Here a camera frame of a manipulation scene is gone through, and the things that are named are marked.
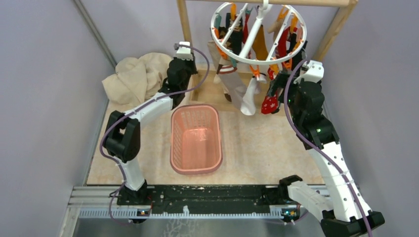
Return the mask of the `white sock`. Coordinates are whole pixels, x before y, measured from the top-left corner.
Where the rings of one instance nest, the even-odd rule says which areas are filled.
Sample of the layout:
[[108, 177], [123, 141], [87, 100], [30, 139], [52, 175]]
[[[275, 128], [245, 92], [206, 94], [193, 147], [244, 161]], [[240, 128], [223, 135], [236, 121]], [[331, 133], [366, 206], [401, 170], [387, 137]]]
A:
[[253, 116], [256, 112], [254, 96], [260, 93], [260, 84], [256, 77], [252, 77], [242, 98], [240, 111], [246, 116]]

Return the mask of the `grey sock with striped cuff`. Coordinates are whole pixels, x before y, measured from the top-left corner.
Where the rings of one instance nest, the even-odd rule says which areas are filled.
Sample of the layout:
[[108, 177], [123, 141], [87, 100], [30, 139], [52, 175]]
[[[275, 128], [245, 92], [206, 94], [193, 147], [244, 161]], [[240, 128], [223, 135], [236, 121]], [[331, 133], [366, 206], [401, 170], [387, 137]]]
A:
[[233, 106], [240, 110], [247, 86], [243, 83], [237, 68], [232, 65], [219, 64], [216, 75], [222, 82], [225, 93], [230, 96]]

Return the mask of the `pink plastic laundry basket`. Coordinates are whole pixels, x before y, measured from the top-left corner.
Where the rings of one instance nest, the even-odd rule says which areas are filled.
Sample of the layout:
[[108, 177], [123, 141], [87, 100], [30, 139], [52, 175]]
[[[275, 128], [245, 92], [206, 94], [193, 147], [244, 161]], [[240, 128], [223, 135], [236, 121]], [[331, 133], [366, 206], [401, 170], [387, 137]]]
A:
[[215, 172], [222, 164], [219, 113], [209, 104], [180, 106], [171, 115], [170, 164], [181, 175]]

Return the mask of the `red patterned sock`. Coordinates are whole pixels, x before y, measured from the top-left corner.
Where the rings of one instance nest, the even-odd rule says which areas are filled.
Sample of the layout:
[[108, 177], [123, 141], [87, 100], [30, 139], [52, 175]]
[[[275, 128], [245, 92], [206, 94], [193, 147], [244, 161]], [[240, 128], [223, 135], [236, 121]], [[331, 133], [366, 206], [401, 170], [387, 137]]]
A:
[[280, 110], [280, 103], [278, 101], [278, 86], [275, 85], [275, 72], [272, 69], [268, 69], [268, 75], [270, 78], [269, 89], [265, 95], [265, 98], [261, 105], [262, 114], [276, 114]]

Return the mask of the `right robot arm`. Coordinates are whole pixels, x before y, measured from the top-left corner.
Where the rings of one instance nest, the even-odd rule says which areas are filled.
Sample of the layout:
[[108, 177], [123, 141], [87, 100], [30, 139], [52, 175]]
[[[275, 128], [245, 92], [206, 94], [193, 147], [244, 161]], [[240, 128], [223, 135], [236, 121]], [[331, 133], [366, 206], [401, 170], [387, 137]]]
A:
[[280, 105], [292, 129], [314, 159], [329, 191], [324, 198], [298, 176], [280, 181], [278, 197], [283, 203], [302, 204], [316, 217], [327, 237], [372, 236], [384, 224], [382, 213], [373, 211], [363, 199], [342, 154], [339, 136], [323, 115], [325, 97], [321, 81], [310, 81], [308, 74], [269, 72], [270, 87], [262, 105], [271, 113]]

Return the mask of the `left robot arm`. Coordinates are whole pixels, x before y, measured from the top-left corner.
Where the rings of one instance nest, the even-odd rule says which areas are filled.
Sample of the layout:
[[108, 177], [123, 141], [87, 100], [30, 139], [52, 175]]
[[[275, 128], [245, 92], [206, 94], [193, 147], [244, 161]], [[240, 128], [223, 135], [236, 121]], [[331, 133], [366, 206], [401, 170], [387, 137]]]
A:
[[168, 65], [162, 87], [152, 98], [134, 109], [110, 114], [100, 152], [115, 161], [122, 173], [122, 188], [117, 192], [119, 205], [145, 204], [148, 200], [147, 182], [136, 159], [141, 147], [141, 128], [178, 107], [185, 98], [191, 76], [196, 73], [193, 59], [175, 57]]

